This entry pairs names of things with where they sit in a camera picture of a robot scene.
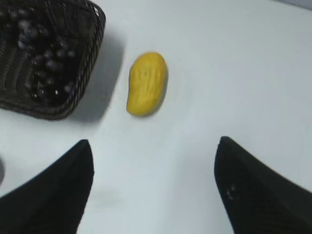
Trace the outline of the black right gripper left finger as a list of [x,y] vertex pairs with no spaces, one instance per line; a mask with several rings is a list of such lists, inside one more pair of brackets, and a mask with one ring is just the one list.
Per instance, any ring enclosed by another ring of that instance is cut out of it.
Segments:
[[93,177],[91,146],[83,139],[36,177],[0,198],[0,232],[75,234]]

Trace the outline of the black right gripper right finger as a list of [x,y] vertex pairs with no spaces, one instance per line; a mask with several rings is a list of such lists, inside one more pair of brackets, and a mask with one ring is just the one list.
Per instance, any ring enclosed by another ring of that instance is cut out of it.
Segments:
[[217,147],[214,177],[236,234],[310,234],[312,194],[263,164],[228,136]]

